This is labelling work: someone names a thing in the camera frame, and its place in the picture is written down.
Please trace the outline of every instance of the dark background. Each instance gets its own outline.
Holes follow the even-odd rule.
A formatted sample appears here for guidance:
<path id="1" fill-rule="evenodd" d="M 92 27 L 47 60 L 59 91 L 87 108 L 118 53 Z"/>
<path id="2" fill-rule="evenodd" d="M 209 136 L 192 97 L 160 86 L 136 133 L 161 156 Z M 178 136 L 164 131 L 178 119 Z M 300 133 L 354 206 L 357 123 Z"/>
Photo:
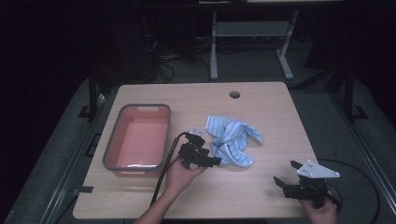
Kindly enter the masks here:
<path id="1" fill-rule="evenodd" d="M 111 61 L 106 55 L 92 60 L 90 55 L 97 48 L 91 38 L 96 37 L 95 34 L 102 34 L 100 32 L 117 34 L 123 30 L 121 27 L 114 28 L 114 25 L 119 24 L 117 15 L 125 15 L 125 11 L 103 12 L 92 8 L 101 3 L 94 0 L 84 1 L 83 5 L 78 1 L 6 0 L 0 3 L 0 220 L 5 219 L 18 197 L 75 90 L 92 69 L 97 69 L 98 62 Z M 310 13 L 302 14 L 299 20 L 305 21 L 305 24 L 309 21 L 312 27 L 320 25 L 320 29 L 315 31 L 318 36 L 307 65 L 327 68 L 339 61 L 347 62 L 355 77 L 367 85 L 378 106 L 396 126 L 394 11 L 392 3 L 375 1 L 369 7 L 353 5 L 330 8 L 320 24 L 310 20 L 310 16 L 313 16 Z M 103 19 L 114 16 L 114 21 Z M 172 27 L 175 27 L 175 22 L 187 28 L 185 31 L 195 30 L 191 29 L 191 24 L 199 25 L 199 21 L 190 13 L 180 12 L 172 16 L 163 12 L 156 16 L 162 23 L 161 26 L 154 25 L 154 29 L 157 28 L 158 34 L 163 35 L 162 38 L 170 41 L 170 44 L 174 39 L 172 34 L 175 30 Z M 181 20 L 180 16 L 185 16 L 185 20 Z M 139 17 L 133 17 L 131 21 L 134 23 L 129 26 L 131 33 L 128 35 L 143 45 L 141 35 L 144 31 L 133 32 L 134 29 L 141 29 L 135 22 L 139 21 Z M 103 30 L 106 25 L 114 29 Z M 309 33 L 297 26 L 295 34 L 299 32 Z M 185 46 L 192 43 L 190 37 L 194 35 L 191 32 L 180 35 L 185 37 Z M 117 48 L 114 39 L 98 41 L 108 43 L 110 50 Z M 188 48 L 181 48 L 180 51 L 191 53 Z M 143 53 L 144 49 L 134 48 L 133 52 L 139 57 L 120 54 L 120 59 L 129 62 L 131 67 L 122 68 L 114 62 L 109 63 L 110 74 L 117 69 L 122 73 L 125 69 L 147 68 L 149 58 Z M 148 82 L 150 77 L 142 77 L 142 73 L 145 70 L 127 80 L 122 77 L 111 78 L 106 73 L 95 78 L 103 83 L 110 80 L 110 86 L 102 85 L 102 91 L 108 91 L 112 85 Z"/>

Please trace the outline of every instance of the wooden table top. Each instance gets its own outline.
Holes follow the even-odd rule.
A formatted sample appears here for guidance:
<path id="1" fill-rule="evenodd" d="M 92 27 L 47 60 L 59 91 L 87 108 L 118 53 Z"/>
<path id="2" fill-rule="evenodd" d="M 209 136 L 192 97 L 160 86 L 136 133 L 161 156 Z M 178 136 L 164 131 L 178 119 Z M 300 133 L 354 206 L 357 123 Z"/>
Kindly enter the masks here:
<path id="1" fill-rule="evenodd" d="M 231 91 L 238 91 L 240 97 L 233 99 Z M 290 161 L 316 160 L 289 91 L 281 82 L 244 82 L 122 86 L 84 182 L 93 187 L 92 193 L 79 194 L 76 218 L 137 218 L 149 207 L 157 177 L 118 177 L 102 164 L 120 109 L 128 104 L 170 106 L 168 147 L 182 132 L 204 131 L 208 115 L 241 119 L 262 134 L 262 145 L 251 137 L 247 140 L 245 152 L 254 158 L 250 167 L 209 168 L 177 198 L 165 218 L 304 216 L 299 203 L 286 199 L 273 179 L 296 184 L 298 176 Z M 206 137 L 204 147 L 210 148 L 212 139 Z M 175 155 L 182 143 L 180 139 Z"/>

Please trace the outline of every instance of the pink bin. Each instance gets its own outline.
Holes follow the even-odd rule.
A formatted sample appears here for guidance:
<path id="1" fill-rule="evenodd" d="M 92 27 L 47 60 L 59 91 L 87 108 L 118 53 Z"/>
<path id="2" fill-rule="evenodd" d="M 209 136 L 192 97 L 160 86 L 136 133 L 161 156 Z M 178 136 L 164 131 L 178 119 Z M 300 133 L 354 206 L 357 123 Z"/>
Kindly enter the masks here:
<path id="1" fill-rule="evenodd" d="M 168 105 L 125 105 L 110 135 L 103 165 L 119 176 L 158 174 L 170 118 Z"/>

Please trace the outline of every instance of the person's left hand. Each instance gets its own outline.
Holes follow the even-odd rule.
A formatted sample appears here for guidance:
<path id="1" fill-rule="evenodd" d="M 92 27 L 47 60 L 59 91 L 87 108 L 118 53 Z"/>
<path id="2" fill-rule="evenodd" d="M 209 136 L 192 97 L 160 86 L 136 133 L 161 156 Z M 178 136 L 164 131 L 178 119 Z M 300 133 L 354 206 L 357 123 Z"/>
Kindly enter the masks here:
<path id="1" fill-rule="evenodd" d="M 183 164 L 181 164 L 181 160 L 178 159 L 169 167 L 166 173 L 164 193 L 169 193 L 177 197 L 191 184 L 196 176 L 203 173 L 206 169 L 207 167 L 198 167 L 193 170 L 186 169 Z"/>

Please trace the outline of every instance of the crumpled towel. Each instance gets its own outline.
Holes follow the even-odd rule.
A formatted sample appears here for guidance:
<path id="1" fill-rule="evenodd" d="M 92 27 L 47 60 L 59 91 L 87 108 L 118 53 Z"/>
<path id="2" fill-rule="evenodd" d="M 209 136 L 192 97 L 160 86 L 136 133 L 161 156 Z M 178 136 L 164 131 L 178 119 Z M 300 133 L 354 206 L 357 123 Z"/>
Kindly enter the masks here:
<path id="1" fill-rule="evenodd" d="M 262 143 L 262 135 L 250 124 L 239 120 L 209 115 L 205 130 L 215 138 L 211 143 L 212 153 L 222 158 L 221 164 L 248 167 L 253 158 L 243 152 L 248 146 L 248 135 Z"/>

